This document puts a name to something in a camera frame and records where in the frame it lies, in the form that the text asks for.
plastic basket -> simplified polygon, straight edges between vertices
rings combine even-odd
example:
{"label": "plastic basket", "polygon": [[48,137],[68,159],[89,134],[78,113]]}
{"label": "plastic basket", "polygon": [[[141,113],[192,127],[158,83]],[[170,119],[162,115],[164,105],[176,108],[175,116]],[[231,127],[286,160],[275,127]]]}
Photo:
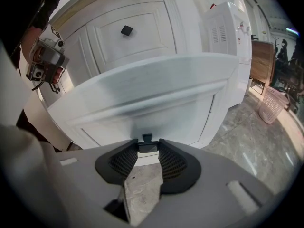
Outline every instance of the plastic basket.
{"label": "plastic basket", "polygon": [[288,99],[271,87],[266,87],[266,93],[259,109],[259,115],[265,123],[271,124],[280,114]]}

marble floor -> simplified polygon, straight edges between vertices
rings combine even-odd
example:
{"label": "marble floor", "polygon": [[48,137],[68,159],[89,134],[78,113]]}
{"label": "marble floor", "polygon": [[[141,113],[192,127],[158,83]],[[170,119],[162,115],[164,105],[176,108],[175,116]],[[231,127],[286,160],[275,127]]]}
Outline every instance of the marble floor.
{"label": "marble floor", "polygon": [[[258,115],[262,97],[252,88],[244,101],[229,109],[212,142],[203,150],[225,156],[260,179],[274,194],[284,190],[304,157],[303,127],[283,110],[271,124]],[[152,211],[162,184],[160,164],[134,167],[125,182],[136,226]]]}

person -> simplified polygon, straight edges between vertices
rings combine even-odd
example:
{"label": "person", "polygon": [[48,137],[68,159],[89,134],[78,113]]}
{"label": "person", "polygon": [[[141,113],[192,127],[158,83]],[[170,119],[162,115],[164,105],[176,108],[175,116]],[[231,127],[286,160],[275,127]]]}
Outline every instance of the person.
{"label": "person", "polygon": [[[4,16],[6,23],[2,25],[1,40],[13,65],[19,70],[21,50],[26,61],[31,63],[29,53],[32,45],[48,24],[49,16],[57,8],[60,0],[14,0],[13,2],[15,1],[19,1],[21,6],[8,4],[8,10]],[[59,80],[61,70],[57,71],[54,83]],[[16,126],[32,133],[39,141],[48,142],[28,121],[24,110]]]}

black sleeve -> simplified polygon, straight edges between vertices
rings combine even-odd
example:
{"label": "black sleeve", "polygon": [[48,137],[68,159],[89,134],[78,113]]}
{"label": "black sleeve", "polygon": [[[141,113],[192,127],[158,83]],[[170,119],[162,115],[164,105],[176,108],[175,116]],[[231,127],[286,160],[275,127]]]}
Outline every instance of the black sleeve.
{"label": "black sleeve", "polygon": [[44,6],[34,19],[33,26],[35,28],[44,29],[48,23],[48,19],[57,8],[60,0],[46,0]]}

